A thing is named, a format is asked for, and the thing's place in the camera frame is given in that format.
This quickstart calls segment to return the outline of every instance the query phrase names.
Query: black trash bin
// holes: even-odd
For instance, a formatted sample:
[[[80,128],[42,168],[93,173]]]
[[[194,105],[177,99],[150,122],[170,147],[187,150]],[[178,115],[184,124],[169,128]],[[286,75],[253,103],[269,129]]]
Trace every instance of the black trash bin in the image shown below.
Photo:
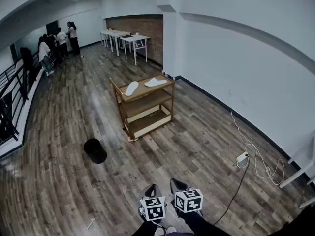
[[[107,158],[107,153],[98,139],[92,138],[87,140],[84,143],[83,149],[94,163],[103,163]]]

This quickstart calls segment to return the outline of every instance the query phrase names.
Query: black and white cube marker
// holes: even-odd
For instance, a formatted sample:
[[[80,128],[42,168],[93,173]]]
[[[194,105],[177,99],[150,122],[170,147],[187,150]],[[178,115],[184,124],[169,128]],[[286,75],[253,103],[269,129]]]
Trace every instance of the black and white cube marker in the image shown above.
[[[140,211],[146,220],[165,218],[165,197],[140,200]]]
[[[202,209],[203,195],[199,189],[175,193],[175,207],[182,212]]]

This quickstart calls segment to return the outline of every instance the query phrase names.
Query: white desk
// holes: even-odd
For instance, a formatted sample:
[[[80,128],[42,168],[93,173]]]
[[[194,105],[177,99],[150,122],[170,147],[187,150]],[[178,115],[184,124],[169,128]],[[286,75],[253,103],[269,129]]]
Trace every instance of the white desk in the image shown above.
[[[100,32],[100,41],[102,43],[102,45],[104,45],[105,47],[107,47],[107,35],[109,32],[113,32],[112,30],[103,30]]]
[[[136,50],[142,49],[142,48],[146,49],[146,63],[148,63],[147,39],[149,39],[149,37],[142,36],[142,35],[132,35],[132,37],[121,37],[120,39],[123,41],[126,59],[127,59],[127,52],[126,52],[125,41],[129,43],[129,48],[130,48],[130,43],[131,42],[133,43],[133,54],[134,54],[135,65],[137,65]]]
[[[111,47],[112,52],[114,51],[113,50],[112,38],[115,39],[116,53],[117,53],[117,56],[119,56],[117,38],[120,38],[120,37],[123,37],[123,36],[126,36],[126,35],[130,35],[130,32],[119,31],[119,30],[104,30],[104,31],[100,32],[100,35],[101,35],[101,41],[102,41],[102,35],[105,36],[105,38],[103,40],[104,44],[106,43],[105,47],[107,47],[107,41],[105,41],[105,40],[107,40],[107,36],[109,36],[110,47]]]

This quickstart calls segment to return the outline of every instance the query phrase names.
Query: brick wall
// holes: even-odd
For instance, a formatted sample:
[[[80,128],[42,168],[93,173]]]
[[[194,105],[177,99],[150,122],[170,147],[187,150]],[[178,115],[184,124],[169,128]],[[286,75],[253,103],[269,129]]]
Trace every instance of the brick wall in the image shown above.
[[[134,15],[106,19],[107,28],[147,36],[148,58],[163,65],[163,15]]]

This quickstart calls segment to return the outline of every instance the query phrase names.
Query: electrical outlet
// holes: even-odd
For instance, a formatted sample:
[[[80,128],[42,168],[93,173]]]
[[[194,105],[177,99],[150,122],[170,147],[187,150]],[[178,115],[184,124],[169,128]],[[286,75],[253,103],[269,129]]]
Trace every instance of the electrical outlet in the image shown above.
[[[241,154],[240,156],[238,156],[238,157],[236,158],[236,161],[237,161],[238,163],[240,163],[240,162],[242,162],[243,160],[245,160],[247,157],[248,157],[247,152],[244,152],[243,154]]]

